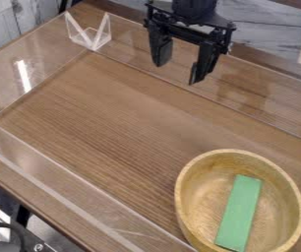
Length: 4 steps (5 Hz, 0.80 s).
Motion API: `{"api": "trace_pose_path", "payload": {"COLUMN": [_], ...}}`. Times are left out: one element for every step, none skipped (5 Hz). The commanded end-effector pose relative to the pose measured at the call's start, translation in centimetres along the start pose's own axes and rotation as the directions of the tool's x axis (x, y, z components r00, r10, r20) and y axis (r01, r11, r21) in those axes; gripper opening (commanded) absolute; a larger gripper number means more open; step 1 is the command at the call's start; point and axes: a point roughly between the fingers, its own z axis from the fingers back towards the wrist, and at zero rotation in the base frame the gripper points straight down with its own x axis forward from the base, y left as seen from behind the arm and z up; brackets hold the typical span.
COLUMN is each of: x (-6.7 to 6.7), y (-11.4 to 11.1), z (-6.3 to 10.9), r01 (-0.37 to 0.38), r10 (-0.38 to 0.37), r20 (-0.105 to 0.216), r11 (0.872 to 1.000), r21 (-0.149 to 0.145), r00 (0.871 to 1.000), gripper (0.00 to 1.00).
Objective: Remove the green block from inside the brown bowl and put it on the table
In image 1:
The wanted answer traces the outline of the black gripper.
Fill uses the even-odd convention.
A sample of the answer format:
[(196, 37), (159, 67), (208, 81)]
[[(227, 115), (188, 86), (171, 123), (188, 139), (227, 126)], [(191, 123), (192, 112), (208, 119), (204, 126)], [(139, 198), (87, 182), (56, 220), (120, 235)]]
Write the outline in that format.
[(191, 65), (188, 84), (200, 82), (212, 72), (219, 53), (231, 46), (236, 25), (216, 13), (218, 0), (148, 0), (144, 28), (148, 30), (152, 62), (164, 66), (172, 58), (176, 37), (199, 45)]

